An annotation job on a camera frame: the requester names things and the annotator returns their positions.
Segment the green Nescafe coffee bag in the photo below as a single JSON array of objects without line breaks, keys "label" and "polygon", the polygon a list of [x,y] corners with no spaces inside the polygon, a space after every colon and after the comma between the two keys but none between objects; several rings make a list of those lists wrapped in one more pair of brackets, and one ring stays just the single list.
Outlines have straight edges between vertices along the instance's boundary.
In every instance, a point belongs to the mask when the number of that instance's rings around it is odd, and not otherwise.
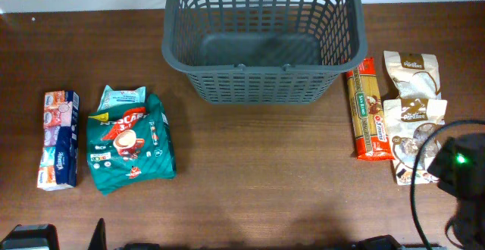
[{"label": "green Nescafe coffee bag", "polygon": [[173,179],[176,158],[159,97],[151,94],[144,102],[90,114],[86,161],[97,190],[104,195],[145,180]]}]

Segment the grey plastic basket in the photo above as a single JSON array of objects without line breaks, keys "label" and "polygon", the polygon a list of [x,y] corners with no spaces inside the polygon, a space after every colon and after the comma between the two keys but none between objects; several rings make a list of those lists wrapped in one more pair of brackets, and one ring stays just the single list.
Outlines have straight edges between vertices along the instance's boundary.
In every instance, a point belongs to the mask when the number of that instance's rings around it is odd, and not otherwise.
[{"label": "grey plastic basket", "polygon": [[361,0],[166,0],[164,59],[213,104],[309,104],[365,59]]}]

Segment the Kleenex tissue multipack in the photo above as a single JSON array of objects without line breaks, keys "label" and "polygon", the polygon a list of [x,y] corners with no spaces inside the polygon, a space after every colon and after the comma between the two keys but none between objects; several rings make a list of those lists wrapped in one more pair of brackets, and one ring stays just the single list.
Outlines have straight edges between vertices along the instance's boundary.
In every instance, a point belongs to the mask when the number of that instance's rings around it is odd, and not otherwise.
[{"label": "Kleenex tissue multipack", "polygon": [[36,180],[39,189],[55,191],[77,185],[79,103],[72,90],[44,96],[44,139]]}]

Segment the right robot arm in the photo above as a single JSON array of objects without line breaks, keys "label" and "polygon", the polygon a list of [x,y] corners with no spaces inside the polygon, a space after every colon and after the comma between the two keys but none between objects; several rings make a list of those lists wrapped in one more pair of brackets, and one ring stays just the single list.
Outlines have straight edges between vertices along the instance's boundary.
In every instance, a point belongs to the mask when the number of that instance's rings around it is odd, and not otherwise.
[{"label": "right robot arm", "polygon": [[456,198],[446,224],[461,249],[484,248],[484,134],[449,138],[428,167],[438,187]]}]

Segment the teal wet wipes packet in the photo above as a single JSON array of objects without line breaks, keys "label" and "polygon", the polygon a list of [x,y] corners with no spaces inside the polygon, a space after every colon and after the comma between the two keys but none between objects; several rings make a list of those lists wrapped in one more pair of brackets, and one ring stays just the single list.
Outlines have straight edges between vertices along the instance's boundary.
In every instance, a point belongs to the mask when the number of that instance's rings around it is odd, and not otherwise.
[{"label": "teal wet wipes packet", "polygon": [[113,90],[106,85],[100,98],[97,111],[106,110],[119,105],[144,103],[146,100],[146,87],[141,86],[134,90]]}]

